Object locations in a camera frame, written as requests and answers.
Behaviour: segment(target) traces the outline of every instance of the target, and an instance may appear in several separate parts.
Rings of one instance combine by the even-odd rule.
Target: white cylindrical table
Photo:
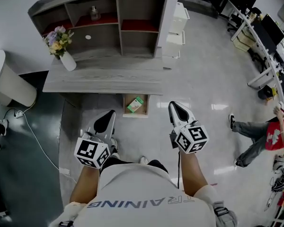
[[[8,67],[5,52],[0,50],[0,103],[5,105],[11,98],[30,107],[36,97],[37,90]]]

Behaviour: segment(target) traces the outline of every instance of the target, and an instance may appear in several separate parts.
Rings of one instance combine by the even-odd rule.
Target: red object
[[[280,131],[280,122],[269,123],[266,136],[267,138],[265,148],[267,150],[277,150],[284,148]]]
[[[277,203],[278,206],[282,206],[282,204],[284,203],[284,198],[280,198],[279,202]]]
[[[117,13],[101,13],[101,18],[97,21],[93,21],[90,15],[85,15],[79,18],[75,28],[80,26],[91,26],[91,25],[101,25],[101,24],[112,24],[118,23]]]
[[[159,32],[158,26],[151,20],[124,19],[121,30]]]
[[[69,19],[51,23],[49,26],[46,27],[46,29],[43,31],[42,36],[48,35],[50,32],[54,31],[56,27],[63,26],[65,29],[72,28],[71,21]]]

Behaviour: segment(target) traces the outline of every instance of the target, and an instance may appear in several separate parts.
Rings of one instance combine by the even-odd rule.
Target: red shelf
[[[118,17],[116,13],[103,13],[101,18],[97,21],[92,21],[90,15],[85,15],[79,18],[75,28],[81,26],[92,26],[92,25],[101,25],[101,24],[117,24]]]
[[[46,29],[43,31],[42,36],[48,35],[50,32],[54,31],[56,27],[63,26],[65,29],[72,28],[71,21],[69,19],[51,23],[49,26],[46,27]]]
[[[151,31],[159,32],[157,26],[151,20],[125,19],[123,20],[121,30],[129,31]]]

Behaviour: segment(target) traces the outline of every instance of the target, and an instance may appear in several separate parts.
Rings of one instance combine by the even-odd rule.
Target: hand
[[[279,109],[278,107],[274,108],[274,114],[278,118],[278,120],[283,120],[283,113],[282,110]]]

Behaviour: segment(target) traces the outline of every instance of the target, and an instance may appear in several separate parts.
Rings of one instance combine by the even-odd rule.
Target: person wearing red shirt
[[[230,128],[251,138],[253,144],[242,153],[234,163],[240,167],[247,167],[264,149],[277,150],[284,148],[284,114],[278,107],[274,108],[278,122],[237,122],[233,113],[229,115]]]

